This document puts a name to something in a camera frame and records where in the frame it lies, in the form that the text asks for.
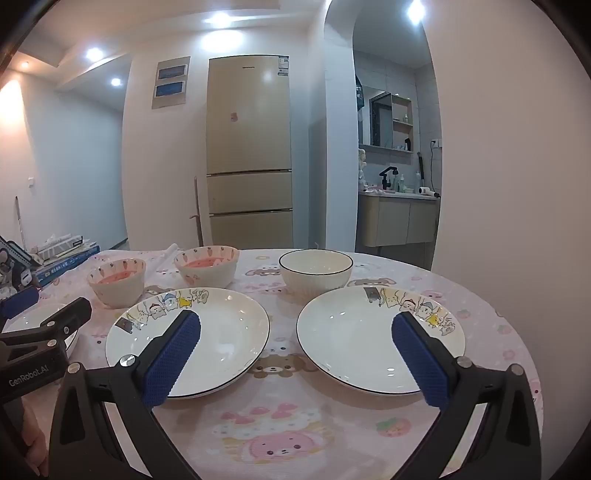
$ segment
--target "fridge sticker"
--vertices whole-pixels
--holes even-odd
[[[287,77],[287,76],[289,76],[289,71],[290,71],[290,58],[284,57],[284,56],[279,56],[279,72],[277,72],[277,75],[279,75],[281,77]]]

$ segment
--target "refrigerator door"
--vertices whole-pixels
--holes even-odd
[[[291,211],[213,216],[213,244],[241,250],[293,248],[291,218]]]
[[[207,173],[289,170],[290,86],[277,56],[209,60]]]
[[[207,179],[210,213],[291,208],[291,173],[257,172]]]

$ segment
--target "cartoon-rimmed plate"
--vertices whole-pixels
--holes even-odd
[[[7,321],[2,333],[37,328],[41,325],[41,322],[45,322],[51,315],[59,312],[65,306],[65,303],[37,303],[19,316]],[[78,330],[66,338],[66,354],[68,358],[72,355],[77,341]]]
[[[105,345],[109,366],[124,355],[139,355],[183,309],[199,315],[201,337],[169,398],[227,387],[258,359],[269,337],[269,317],[252,298],[222,288],[184,288],[144,300],[115,322]]]
[[[345,287],[312,300],[300,313],[297,336],[306,355],[331,377],[375,394],[419,390],[392,341],[392,320],[411,312],[454,357],[466,338],[457,319],[433,299],[391,287]]]

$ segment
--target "blue gripper pad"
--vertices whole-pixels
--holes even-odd
[[[35,287],[25,288],[1,303],[0,317],[11,319],[32,307],[39,301],[39,291]]]
[[[200,337],[201,321],[195,312],[190,312],[146,370],[142,403],[147,408],[162,405],[166,401]]]
[[[449,403],[447,375],[402,313],[396,315],[392,322],[392,340],[427,404],[445,408]]]

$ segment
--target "pink tablecloth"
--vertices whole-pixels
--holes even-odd
[[[421,394],[375,396],[350,389],[318,371],[297,342],[296,319],[303,305],[282,281],[278,259],[285,252],[242,251],[229,288],[251,296],[269,314],[271,334],[259,362],[277,367],[290,364],[293,374],[255,378],[247,373],[222,391],[194,400],[168,401],[154,413],[204,480],[389,480],[417,447],[438,410],[429,407]],[[81,329],[71,358],[86,368],[107,366],[106,335],[124,311],[106,308],[88,286],[86,275],[102,262],[130,257],[146,260],[153,271],[146,278],[146,296],[185,287],[174,268],[174,249],[105,251],[41,293],[41,302],[68,303],[79,296],[92,302],[92,319]],[[350,284],[396,284],[444,304],[461,323],[466,355],[476,364],[498,369],[511,363],[523,365],[541,430],[543,402],[534,363],[511,325],[487,302],[421,268],[364,254],[352,257],[355,267]],[[46,434],[57,389],[55,383],[28,396]],[[129,438],[121,434],[121,419],[113,408],[109,412],[131,465],[145,472]],[[472,422],[446,472],[460,466],[475,433]]]

